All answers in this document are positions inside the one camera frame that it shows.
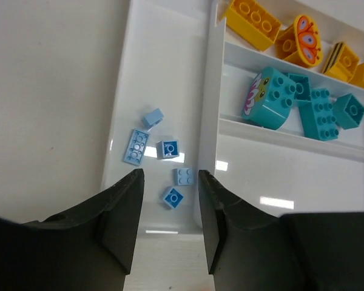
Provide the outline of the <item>light blue square brick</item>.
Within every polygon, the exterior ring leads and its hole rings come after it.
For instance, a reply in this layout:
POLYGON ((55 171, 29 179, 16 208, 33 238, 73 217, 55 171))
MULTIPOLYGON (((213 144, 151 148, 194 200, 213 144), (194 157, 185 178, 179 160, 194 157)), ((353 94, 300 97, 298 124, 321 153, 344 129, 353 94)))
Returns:
POLYGON ((184 195, 175 187, 167 187, 161 197, 162 202, 170 209, 177 209, 184 199, 184 195))
POLYGON ((172 159, 179 157, 179 145, 177 140, 162 140, 157 143, 157 158, 172 159))

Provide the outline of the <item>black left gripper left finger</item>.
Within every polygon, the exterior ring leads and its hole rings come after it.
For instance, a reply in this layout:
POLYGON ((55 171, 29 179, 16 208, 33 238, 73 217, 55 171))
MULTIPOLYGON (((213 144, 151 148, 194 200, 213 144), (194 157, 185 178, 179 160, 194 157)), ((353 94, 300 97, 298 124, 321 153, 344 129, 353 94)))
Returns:
POLYGON ((0 218, 0 290, 123 290, 143 196, 135 169, 44 221, 0 218))

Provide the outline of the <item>yellow long lego brick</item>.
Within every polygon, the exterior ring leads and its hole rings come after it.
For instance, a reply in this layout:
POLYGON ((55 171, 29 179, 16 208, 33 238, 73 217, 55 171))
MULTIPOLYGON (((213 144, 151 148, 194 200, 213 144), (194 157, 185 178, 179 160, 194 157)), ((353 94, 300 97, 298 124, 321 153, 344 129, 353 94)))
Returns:
POLYGON ((274 45, 282 23, 257 1, 233 0, 223 16, 226 25, 255 49, 265 51, 274 45))

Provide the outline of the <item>teal rounded lego piece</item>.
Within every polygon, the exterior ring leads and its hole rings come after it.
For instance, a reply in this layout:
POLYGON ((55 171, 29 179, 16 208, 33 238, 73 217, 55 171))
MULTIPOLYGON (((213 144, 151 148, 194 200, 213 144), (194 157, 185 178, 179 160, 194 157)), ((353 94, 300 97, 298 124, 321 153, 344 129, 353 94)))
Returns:
POLYGON ((249 86, 241 117, 267 129, 279 129, 289 117, 296 84, 273 67, 265 67, 249 86))

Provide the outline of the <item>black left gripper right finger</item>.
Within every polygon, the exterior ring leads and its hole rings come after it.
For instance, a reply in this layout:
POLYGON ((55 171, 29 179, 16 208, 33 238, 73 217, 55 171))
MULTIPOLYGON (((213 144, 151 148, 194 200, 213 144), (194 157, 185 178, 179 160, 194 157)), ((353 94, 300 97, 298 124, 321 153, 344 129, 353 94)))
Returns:
POLYGON ((200 170, 207 268, 217 290, 364 290, 364 212, 272 216, 200 170))

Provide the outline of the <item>teal small lego brick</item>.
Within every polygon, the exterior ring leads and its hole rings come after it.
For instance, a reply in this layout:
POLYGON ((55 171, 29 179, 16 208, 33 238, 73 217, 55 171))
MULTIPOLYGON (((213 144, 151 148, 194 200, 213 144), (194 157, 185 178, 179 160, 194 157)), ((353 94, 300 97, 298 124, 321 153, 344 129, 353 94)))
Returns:
POLYGON ((311 102, 311 88, 309 77, 296 73, 285 73, 285 75, 295 82, 295 107, 301 107, 311 102))

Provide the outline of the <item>yellow rounded lego brick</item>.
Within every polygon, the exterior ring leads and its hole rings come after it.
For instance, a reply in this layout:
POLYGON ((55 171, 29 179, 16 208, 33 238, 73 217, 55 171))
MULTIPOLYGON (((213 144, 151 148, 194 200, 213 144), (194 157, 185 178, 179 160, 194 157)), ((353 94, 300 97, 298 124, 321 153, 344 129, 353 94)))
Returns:
POLYGON ((322 74, 343 82, 354 77, 360 57, 345 42, 336 43, 331 49, 322 69, 322 74))

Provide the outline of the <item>small light blue plate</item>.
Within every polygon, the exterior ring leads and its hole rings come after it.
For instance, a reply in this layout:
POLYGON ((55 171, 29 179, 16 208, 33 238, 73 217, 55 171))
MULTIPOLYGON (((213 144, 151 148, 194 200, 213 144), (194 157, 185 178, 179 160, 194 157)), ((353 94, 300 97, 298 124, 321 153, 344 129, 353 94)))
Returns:
POLYGON ((192 168, 174 169, 174 182, 177 186, 194 185, 194 171, 192 168))

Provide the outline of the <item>yellow oval butterfly lego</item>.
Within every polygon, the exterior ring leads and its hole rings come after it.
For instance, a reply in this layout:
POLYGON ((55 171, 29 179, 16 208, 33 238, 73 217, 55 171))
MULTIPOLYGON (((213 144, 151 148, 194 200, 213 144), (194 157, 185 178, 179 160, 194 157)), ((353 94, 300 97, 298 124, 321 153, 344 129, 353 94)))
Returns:
POLYGON ((298 15, 289 27, 280 30, 274 46, 277 58, 300 67, 318 66, 323 59, 318 25, 308 15, 298 15))

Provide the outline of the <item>teal long lego brick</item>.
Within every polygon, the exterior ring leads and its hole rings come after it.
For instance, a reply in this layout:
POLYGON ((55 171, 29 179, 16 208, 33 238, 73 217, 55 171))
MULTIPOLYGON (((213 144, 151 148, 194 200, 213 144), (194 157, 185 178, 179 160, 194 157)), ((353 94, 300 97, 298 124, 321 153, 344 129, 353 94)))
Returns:
POLYGON ((332 141, 339 136, 328 89, 311 90, 311 100, 299 108, 304 136, 319 141, 332 141))

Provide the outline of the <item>small light blue brick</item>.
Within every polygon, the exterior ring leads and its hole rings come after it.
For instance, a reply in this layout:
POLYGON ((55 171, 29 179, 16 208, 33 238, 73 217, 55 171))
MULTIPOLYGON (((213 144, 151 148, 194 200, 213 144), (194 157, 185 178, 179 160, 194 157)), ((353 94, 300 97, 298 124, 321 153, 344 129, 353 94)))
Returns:
POLYGON ((152 112, 146 114, 142 118, 142 122, 146 129, 150 130, 152 127, 155 127, 159 124, 164 118, 163 113, 160 109, 155 109, 152 112))

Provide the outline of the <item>teal square lego brick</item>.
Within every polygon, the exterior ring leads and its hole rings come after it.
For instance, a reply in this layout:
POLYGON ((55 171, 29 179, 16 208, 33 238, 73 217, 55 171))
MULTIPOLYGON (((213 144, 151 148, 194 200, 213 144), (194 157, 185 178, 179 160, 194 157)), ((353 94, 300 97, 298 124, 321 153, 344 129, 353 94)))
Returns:
POLYGON ((359 127, 363 116, 364 106, 351 93, 341 96, 333 103, 333 113, 336 123, 344 130, 359 127))

